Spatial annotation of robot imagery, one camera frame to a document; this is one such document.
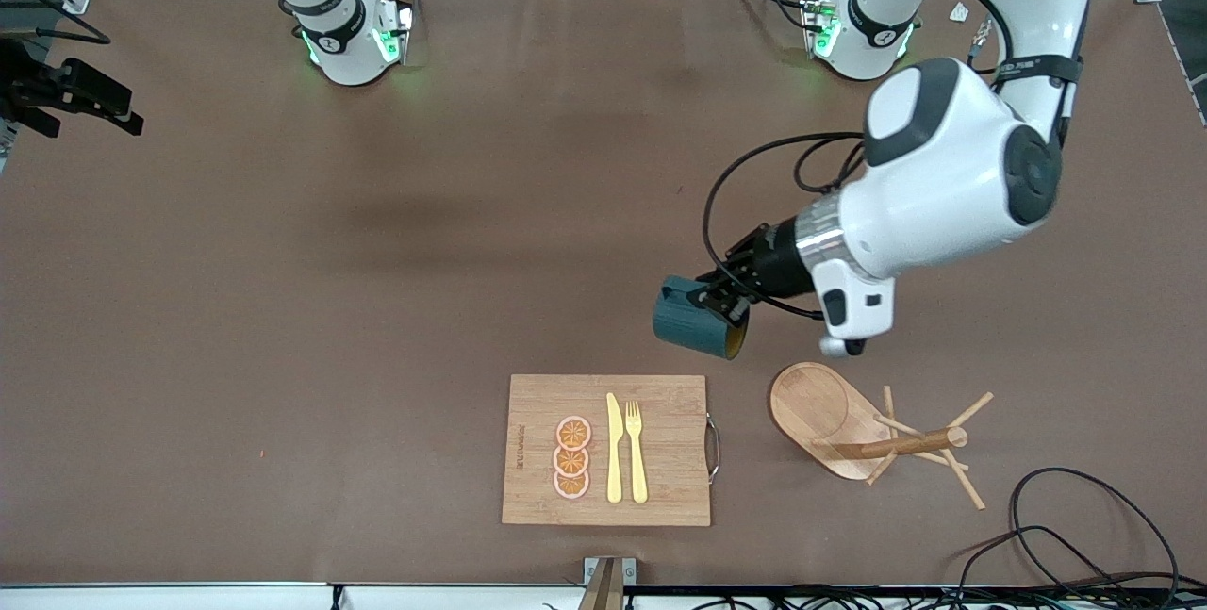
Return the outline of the white table edge rail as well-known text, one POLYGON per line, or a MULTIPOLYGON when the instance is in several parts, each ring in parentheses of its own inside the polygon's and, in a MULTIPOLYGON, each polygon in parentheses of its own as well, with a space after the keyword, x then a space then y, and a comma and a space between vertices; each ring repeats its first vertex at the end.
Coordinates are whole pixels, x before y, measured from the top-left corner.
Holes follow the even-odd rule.
MULTIPOLYGON (((0 585, 0 610, 577 610, 582 583, 0 585)), ((1207 588, 1065 596, 1008 585, 630 585, 624 610, 1207 610, 1207 588)))

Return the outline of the yellow plastic fork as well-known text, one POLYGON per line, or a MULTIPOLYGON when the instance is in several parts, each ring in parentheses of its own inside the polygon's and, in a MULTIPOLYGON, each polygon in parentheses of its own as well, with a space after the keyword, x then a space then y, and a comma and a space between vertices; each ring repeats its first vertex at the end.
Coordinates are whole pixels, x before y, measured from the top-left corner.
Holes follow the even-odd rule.
POLYGON ((646 470, 645 470, 645 457, 641 445, 641 434, 643 431, 643 419, 641 416, 641 409, 639 409, 639 401, 626 401, 624 411, 624 422, 628 437, 630 438, 630 459, 631 459, 631 498, 634 502, 643 505, 651 499, 651 489, 648 488, 646 470))

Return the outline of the brown post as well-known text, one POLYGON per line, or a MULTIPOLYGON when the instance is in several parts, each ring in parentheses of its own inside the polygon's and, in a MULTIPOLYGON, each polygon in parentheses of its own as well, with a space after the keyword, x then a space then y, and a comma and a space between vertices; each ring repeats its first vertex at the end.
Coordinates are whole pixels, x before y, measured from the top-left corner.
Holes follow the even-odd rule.
POLYGON ((624 559, 599 557, 587 562, 591 563, 591 569, 577 610, 624 610, 624 559))

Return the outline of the yellow plastic knife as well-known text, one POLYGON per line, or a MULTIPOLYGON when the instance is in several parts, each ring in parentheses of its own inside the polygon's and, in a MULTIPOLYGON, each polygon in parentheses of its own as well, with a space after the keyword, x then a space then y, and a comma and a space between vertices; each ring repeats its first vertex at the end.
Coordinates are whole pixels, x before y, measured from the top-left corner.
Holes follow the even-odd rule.
POLYGON ((625 426, 624 418, 620 413, 620 401, 617 400, 616 394, 606 394, 606 407, 608 417, 606 499, 608 502, 613 502, 613 505, 616 505, 616 502, 620 502, 622 500, 620 440, 624 438, 625 426))

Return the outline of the small metal bracket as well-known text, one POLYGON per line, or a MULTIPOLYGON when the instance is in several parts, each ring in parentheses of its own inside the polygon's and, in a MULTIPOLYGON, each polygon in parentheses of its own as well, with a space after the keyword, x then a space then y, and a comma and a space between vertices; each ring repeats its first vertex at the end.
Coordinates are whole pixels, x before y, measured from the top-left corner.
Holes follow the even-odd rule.
POLYGON ((607 560, 613 562, 613 571, 620 576, 623 585, 637 583, 637 559, 634 557, 587 557, 582 560, 582 583, 589 585, 591 575, 607 560))

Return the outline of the wooden mug rack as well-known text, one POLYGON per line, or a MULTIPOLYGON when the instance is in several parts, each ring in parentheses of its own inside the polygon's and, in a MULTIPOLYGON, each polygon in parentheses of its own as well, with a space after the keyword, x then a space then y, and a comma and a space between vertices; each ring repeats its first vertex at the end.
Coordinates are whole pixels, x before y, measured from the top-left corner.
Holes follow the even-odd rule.
POLYGON ((884 403, 871 403, 836 370, 799 362, 772 379, 769 409, 785 437, 833 476, 874 486, 898 458, 922 458, 947 467, 973 506, 982 511, 986 502, 954 451, 966 447, 966 422, 991 403, 993 394, 984 393, 954 420, 931 431, 898 420, 891 387, 884 387, 881 396, 884 403))

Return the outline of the dark teal mug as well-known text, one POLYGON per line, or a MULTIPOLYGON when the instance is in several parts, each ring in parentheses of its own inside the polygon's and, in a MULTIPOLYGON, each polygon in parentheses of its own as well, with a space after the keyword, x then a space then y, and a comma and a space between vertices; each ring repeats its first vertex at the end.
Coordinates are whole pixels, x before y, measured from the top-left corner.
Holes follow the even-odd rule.
POLYGON ((736 359, 750 323, 727 323, 710 310, 710 302, 690 301, 690 291, 701 287, 702 284, 686 275, 667 275, 655 297, 653 332, 663 342, 689 352, 736 359))

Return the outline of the bamboo cutting board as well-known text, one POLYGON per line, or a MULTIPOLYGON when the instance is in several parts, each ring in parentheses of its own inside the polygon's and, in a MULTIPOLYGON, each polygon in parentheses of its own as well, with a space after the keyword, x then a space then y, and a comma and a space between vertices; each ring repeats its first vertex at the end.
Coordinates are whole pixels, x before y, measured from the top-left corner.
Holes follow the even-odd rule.
POLYGON ((517 525, 707 527, 711 474, 706 458, 702 374, 513 374, 511 378, 502 521, 517 525), (622 500, 606 499, 608 417, 613 393, 624 418, 639 401, 648 501, 631 498, 630 438, 620 440, 622 500), (587 451, 556 447, 556 424, 577 414, 591 424, 587 451))

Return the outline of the brown table mat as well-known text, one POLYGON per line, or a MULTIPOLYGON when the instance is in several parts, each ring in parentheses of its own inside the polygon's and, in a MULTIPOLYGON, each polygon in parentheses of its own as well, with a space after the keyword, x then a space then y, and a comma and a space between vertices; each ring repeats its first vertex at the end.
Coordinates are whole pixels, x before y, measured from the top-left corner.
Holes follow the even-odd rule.
POLYGON ((949 583, 1037 467, 1116 486, 1207 580, 1207 129, 1158 8, 1092 0, 1053 216, 904 275, 835 368, 900 419, 984 393, 954 475, 876 486, 770 419, 818 326, 763 306, 734 361, 659 342, 707 188, 859 127, 870 86, 753 0, 422 0, 428 62, 367 89, 276 0, 94 0, 142 136, 69 117, 0 175, 0 581, 949 583), (705 374, 706 528, 501 521, 517 373, 705 374))

